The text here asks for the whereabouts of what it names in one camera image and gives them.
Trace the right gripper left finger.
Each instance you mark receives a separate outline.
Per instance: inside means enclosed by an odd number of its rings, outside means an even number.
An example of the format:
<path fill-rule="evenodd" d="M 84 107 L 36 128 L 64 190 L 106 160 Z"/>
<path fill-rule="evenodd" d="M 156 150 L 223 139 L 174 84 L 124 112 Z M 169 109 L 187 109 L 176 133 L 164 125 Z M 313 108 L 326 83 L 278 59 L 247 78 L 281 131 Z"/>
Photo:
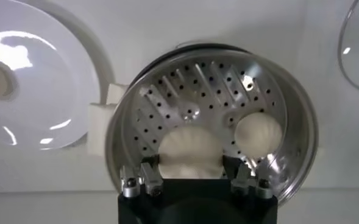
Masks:
<path fill-rule="evenodd" d="M 159 196 L 163 190 L 163 179 L 149 163 L 141 163 L 138 172 L 129 166 L 120 170 L 121 193 L 126 198 L 135 198 L 144 193 L 151 197 Z"/>

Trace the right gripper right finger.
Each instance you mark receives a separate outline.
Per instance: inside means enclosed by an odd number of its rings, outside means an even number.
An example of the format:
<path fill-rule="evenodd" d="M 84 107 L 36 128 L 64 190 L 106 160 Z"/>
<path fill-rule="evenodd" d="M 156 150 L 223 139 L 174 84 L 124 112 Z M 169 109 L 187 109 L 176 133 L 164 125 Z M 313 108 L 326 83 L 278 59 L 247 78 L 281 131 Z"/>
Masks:
<path fill-rule="evenodd" d="M 251 169 L 245 164 L 238 166 L 235 178 L 231 180 L 231 190 L 241 197 L 247 197 L 251 191 L 260 199 L 268 200 L 273 197 L 270 182 L 266 179 L 252 177 Z"/>

